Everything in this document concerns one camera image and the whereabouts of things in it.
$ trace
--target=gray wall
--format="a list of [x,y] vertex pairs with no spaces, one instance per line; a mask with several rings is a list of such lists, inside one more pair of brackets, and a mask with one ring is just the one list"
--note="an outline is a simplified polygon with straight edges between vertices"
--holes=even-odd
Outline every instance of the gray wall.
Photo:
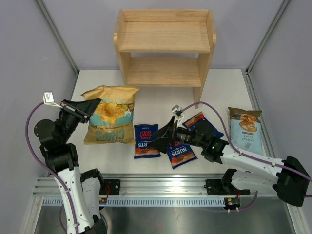
[[117,68],[113,32],[121,8],[211,8],[213,68],[246,68],[282,0],[43,0],[81,70]]
[[[311,10],[311,0],[290,3],[251,75],[277,156],[298,158],[312,176]],[[312,199],[304,211],[311,225]]]
[[[0,32],[0,232],[17,234],[34,181],[46,175],[26,146],[26,118],[46,90],[57,101],[68,98],[75,76],[33,0],[2,1]],[[41,107],[31,129],[57,115]],[[40,154],[33,133],[31,141]]]

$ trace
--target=chip bag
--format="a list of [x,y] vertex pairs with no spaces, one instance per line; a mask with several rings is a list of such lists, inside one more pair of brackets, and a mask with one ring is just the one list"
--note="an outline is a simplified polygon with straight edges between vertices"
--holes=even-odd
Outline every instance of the chip bag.
[[199,121],[205,121],[207,123],[210,124],[210,126],[215,130],[214,136],[217,138],[221,138],[224,136],[223,133],[219,132],[213,125],[212,123],[210,123],[205,117],[204,114],[202,112],[199,112],[197,115],[194,115],[192,118],[188,119],[187,121],[185,121],[182,125],[186,128],[189,128],[191,130],[194,129],[195,125],[197,125],[197,123]]
[[167,155],[173,169],[197,159],[191,147],[182,143],[176,143],[172,148],[168,146]]
[[136,133],[135,158],[160,157],[160,153],[158,150],[147,145],[149,142],[156,139],[156,137],[154,137],[153,134],[157,132],[157,130],[158,124],[135,125],[135,133]]
[[263,155],[260,114],[262,111],[230,110],[231,142],[243,149]]
[[133,112],[138,90],[131,86],[103,85],[83,93],[85,100],[102,99],[90,118],[84,144],[133,144]]

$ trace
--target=metal floor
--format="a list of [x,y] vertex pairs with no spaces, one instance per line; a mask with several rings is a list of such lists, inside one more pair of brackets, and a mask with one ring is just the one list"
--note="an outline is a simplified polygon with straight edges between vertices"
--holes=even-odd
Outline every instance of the metal floor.
[[[242,199],[242,207],[251,198]],[[35,234],[62,234],[57,206],[43,206]],[[250,210],[204,207],[105,207],[108,234],[294,234],[284,202],[259,198]],[[62,213],[65,223],[65,212]]]

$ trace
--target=wooden shelf leg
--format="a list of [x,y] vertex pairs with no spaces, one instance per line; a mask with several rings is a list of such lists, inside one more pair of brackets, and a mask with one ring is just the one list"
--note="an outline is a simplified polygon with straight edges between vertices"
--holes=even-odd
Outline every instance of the wooden shelf leg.
[[207,33],[208,33],[211,52],[210,54],[198,55],[198,69],[199,69],[199,75],[200,75],[200,80],[201,80],[201,87],[193,88],[194,102],[200,101],[201,94],[205,86],[206,78],[208,75],[211,60],[213,58],[215,46],[216,46],[215,22],[214,22],[214,16],[213,16],[212,11],[208,12],[206,24],[207,24]]
[[211,63],[211,54],[199,54],[198,55],[198,68],[199,68],[199,75],[201,80],[201,87],[199,88],[193,88],[193,96],[194,96],[194,102],[200,101],[207,74],[209,71],[210,63]]
[[131,62],[131,53],[120,53],[119,52],[119,42],[122,40],[122,30],[124,29],[125,20],[123,11],[120,10],[114,31],[114,47],[116,50],[116,55],[118,58],[119,68],[122,74],[123,83],[127,85],[127,73],[129,71]]

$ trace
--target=blue chip bag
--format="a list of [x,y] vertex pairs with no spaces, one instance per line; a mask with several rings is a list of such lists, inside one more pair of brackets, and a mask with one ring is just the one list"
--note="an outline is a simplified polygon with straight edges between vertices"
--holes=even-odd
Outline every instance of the blue chip bag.
[[167,150],[167,154],[173,169],[197,159],[189,145],[176,143],[172,149],[170,147]]
[[153,147],[147,146],[147,143],[155,140],[153,136],[158,131],[158,124],[139,124],[135,125],[136,133],[136,153],[135,158],[152,158],[160,157],[158,150]]
[[217,138],[221,138],[224,136],[223,133],[219,132],[205,117],[204,114],[202,112],[199,112],[197,115],[194,115],[192,118],[188,119],[187,121],[185,121],[182,125],[186,128],[189,128],[191,130],[194,129],[195,125],[198,123],[199,120],[204,120],[206,122],[208,122],[211,127],[215,130],[214,136]]
[[263,155],[260,115],[262,111],[230,110],[231,142],[243,149]]

